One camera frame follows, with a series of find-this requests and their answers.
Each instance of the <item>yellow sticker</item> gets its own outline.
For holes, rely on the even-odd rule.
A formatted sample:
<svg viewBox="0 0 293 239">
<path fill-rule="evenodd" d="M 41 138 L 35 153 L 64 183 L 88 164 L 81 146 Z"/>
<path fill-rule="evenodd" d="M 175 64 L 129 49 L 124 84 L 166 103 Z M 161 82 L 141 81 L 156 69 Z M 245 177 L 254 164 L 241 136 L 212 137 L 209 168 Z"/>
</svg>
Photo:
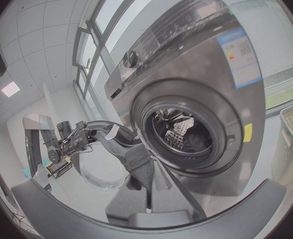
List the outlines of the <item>yellow sticker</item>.
<svg viewBox="0 0 293 239">
<path fill-rule="evenodd" d="M 250 123 L 244 127 L 244 141 L 243 142 L 249 142 L 252 138 L 253 133 L 253 124 Z"/>
</svg>

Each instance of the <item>washing machine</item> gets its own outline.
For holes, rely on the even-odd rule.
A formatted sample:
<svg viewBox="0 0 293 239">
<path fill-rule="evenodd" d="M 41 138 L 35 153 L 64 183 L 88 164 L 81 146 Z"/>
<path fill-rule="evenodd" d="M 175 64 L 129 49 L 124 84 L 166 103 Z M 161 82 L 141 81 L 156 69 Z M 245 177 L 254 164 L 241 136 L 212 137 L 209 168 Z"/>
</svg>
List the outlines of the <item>washing machine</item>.
<svg viewBox="0 0 293 239">
<path fill-rule="evenodd" d="M 191 192 L 243 192 L 263 139 L 264 86 L 251 42 L 224 2 L 171 7 L 124 54 L 105 92 L 123 124 Z"/>
</svg>

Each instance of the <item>white tag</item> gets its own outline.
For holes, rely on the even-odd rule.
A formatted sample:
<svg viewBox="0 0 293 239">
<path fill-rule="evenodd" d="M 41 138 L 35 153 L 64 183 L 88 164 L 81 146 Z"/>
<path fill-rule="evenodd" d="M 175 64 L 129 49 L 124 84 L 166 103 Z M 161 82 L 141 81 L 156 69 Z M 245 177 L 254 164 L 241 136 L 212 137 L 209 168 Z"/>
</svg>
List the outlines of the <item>white tag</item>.
<svg viewBox="0 0 293 239">
<path fill-rule="evenodd" d="M 109 141 L 114 138 L 117 135 L 119 128 L 120 127 L 118 125 L 114 124 L 110 132 L 106 135 L 105 139 Z"/>
</svg>

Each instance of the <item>blue label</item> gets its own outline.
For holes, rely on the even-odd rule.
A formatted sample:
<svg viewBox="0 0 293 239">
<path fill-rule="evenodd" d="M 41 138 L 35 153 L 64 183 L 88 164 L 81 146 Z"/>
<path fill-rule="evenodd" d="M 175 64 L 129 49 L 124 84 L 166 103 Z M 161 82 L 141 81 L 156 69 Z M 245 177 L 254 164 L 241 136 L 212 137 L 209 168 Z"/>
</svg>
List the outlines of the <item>blue label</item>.
<svg viewBox="0 0 293 239">
<path fill-rule="evenodd" d="M 262 80 L 253 47 L 243 28 L 238 28 L 217 38 L 232 72 L 236 88 Z"/>
</svg>

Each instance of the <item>ceiling light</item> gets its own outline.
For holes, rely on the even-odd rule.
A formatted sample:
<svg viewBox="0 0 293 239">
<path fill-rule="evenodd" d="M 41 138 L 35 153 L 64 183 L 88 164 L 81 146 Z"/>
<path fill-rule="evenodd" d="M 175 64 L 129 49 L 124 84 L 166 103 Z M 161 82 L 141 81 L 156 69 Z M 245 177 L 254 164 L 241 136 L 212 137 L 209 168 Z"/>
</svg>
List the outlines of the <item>ceiling light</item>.
<svg viewBox="0 0 293 239">
<path fill-rule="evenodd" d="M 3 88 L 1 91 L 4 92 L 6 96 L 11 97 L 14 93 L 16 93 L 19 90 L 20 88 L 18 88 L 14 82 L 11 82 L 7 86 L 5 86 L 5 88 Z"/>
</svg>

